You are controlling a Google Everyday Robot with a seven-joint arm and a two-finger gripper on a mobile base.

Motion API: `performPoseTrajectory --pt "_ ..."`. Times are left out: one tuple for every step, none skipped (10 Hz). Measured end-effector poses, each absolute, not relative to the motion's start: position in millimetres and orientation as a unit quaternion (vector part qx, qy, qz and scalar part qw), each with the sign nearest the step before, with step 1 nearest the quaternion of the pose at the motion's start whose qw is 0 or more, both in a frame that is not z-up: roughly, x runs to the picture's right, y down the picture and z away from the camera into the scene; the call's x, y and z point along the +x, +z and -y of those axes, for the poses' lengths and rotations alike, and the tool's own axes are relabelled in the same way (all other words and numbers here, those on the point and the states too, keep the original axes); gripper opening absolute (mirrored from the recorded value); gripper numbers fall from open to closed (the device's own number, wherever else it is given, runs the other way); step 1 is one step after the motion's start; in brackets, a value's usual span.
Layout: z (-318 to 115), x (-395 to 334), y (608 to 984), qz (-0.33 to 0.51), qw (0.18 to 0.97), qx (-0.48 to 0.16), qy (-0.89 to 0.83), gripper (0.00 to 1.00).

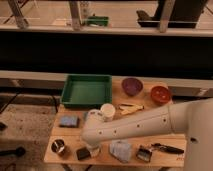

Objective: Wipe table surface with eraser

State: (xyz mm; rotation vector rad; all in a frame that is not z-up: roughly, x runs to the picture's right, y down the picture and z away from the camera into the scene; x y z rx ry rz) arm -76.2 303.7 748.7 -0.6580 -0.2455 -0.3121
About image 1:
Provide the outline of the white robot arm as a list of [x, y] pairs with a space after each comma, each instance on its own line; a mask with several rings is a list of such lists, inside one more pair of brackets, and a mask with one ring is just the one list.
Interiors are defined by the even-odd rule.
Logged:
[[97, 112], [89, 113], [82, 140], [96, 148], [103, 141], [170, 133], [186, 136], [183, 171], [213, 171], [213, 98], [166, 105], [110, 122]]

